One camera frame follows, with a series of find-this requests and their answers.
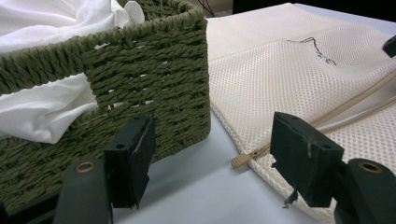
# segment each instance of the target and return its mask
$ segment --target white mesh fabric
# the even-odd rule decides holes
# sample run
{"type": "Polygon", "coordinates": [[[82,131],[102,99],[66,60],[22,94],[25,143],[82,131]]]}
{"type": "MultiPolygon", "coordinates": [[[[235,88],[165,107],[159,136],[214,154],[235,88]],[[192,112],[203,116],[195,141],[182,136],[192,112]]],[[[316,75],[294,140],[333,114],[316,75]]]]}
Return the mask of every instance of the white mesh fabric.
{"type": "MultiPolygon", "coordinates": [[[[396,75],[393,73],[396,59],[389,58],[381,49],[389,38],[368,26],[344,25],[300,35],[292,41],[273,41],[214,60],[209,63],[212,110],[241,153],[260,149],[270,141],[275,111],[312,122],[381,79],[396,75]],[[308,37],[313,37],[316,45],[314,40],[298,42],[308,37]]],[[[349,138],[341,137],[343,141],[336,142],[343,146],[344,141],[357,134],[365,136],[373,134],[373,130],[365,133],[356,129],[346,135],[349,138]]],[[[394,129],[389,134],[395,139],[394,129]]],[[[378,150],[386,151],[389,146],[381,145],[378,150]]],[[[350,159],[348,155],[360,155],[363,150],[358,144],[346,148],[345,159],[350,159]]],[[[371,159],[373,151],[365,150],[363,154],[371,159]]],[[[378,155],[372,160],[381,162],[378,158],[388,154],[378,155]]],[[[395,163],[392,155],[387,160],[395,163]]],[[[250,166],[286,198],[291,187],[271,168],[273,162],[271,156],[266,156],[252,161],[250,166]]],[[[333,222],[332,207],[308,208],[303,200],[296,205],[322,222],[333,222]]]]}

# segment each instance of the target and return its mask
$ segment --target mesh laundry bag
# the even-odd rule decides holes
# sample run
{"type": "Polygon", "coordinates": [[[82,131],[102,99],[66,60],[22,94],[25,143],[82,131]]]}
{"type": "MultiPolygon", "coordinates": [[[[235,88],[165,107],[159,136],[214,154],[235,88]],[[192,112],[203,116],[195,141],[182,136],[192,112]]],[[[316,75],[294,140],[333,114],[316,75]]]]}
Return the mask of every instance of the mesh laundry bag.
{"type": "MultiPolygon", "coordinates": [[[[209,64],[212,110],[238,150],[253,158],[254,171],[287,198],[292,187],[271,168],[275,160],[267,154],[274,112],[320,127],[381,90],[396,76],[396,59],[382,50],[389,38],[369,26],[349,24],[217,58],[209,64]]],[[[396,93],[390,89],[389,95],[396,93]]],[[[395,108],[390,103],[327,133],[345,148],[344,161],[366,158],[396,173],[395,108]]],[[[333,222],[335,202],[330,208],[309,208],[304,200],[294,204],[321,222],[333,222]]]]}

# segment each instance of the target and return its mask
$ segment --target mesh bag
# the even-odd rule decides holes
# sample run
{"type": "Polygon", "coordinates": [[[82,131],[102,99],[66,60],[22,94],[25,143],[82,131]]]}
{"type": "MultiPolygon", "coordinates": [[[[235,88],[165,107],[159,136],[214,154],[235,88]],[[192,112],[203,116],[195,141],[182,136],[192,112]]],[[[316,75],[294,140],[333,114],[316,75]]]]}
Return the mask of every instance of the mesh bag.
{"type": "MultiPolygon", "coordinates": [[[[390,38],[371,27],[350,24],[216,59],[209,64],[211,107],[238,150],[252,156],[249,165],[254,171],[287,198],[292,188],[271,168],[273,157],[257,155],[269,147],[274,112],[319,127],[353,108],[396,76],[396,60],[382,51],[390,38]]],[[[394,88],[389,95],[396,95],[394,88]]],[[[396,172],[394,109],[390,105],[328,133],[346,149],[344,161],[366,158],[396,172]]],[[[309,208],[304,200],[295,204],[321,222],[333,222],[334,202],[330,208],[309,208]]]]}
{"type": "Polygon", "coordinates": [[[83,72],[98,104],[56,145],[0,140],[0,200],[7,210],[59,189],[69,164],[101,157],[136,114],[158,118],[155,161],[209,134],[204,12],[179,0],[138,3],[146,17],[142,24],[0,54],[0,94],[83,72]]]}

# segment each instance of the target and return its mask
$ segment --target black object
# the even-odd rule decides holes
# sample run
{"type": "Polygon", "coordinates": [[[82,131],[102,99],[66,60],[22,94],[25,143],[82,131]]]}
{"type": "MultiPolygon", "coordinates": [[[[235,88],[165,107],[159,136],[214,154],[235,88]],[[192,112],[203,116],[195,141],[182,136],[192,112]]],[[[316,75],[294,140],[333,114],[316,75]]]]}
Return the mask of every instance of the black object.
{"type": "Polygon", "coordinates": [[[285,203],[295,201],[297,192],[310,207],[328,207],[334,198],[337,223],[396,223],[396,177],[384,165],[366,159],[345,164],[343,148],[302,119],[279,112],[270,151],[273,166],[294,188],[285,203]]]}
{"type": "Polygon", "coordinates": [[[9,214],[0,203],[0,223],[113,223],[111,204],[114,208],[138,207],[155,153],[155,118],[136,116],[107,145],[102,160],[71,164],[60,191],[9,214]]]}
{"type": "Polygon", "coordinates": [[[389,10],[394,8],[393,3],[388,0],[376,0],[375,2],[371,0],[233,0],[233,14],[285,3],[299,3],[384,21],[396,21],[395,13],[389,10]]]}
{"type": "Polygon", "coordinates": [[[396,55],[396,36],[389,39],[382,48],[390,58],[393,58],[396,55]]]}

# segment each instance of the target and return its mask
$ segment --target wicker basket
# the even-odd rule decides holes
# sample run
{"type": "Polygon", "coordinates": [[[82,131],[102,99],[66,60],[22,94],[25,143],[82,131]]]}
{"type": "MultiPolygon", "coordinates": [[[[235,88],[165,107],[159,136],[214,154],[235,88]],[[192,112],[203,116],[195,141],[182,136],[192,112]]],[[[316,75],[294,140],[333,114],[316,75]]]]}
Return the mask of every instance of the wicker basket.
{"type": "Polygon", "coordinates": [[[84,72],[98,102],[55,145],[0,141],[0,200],[7,210],[59,189],[70,163],[101,157],[136,114],[154,112],[158,118],[155,161],[209,134],[204,12],[180,0],[138,3],[146,16],[143,24],[0,53],[0,95],[84,72]]]}

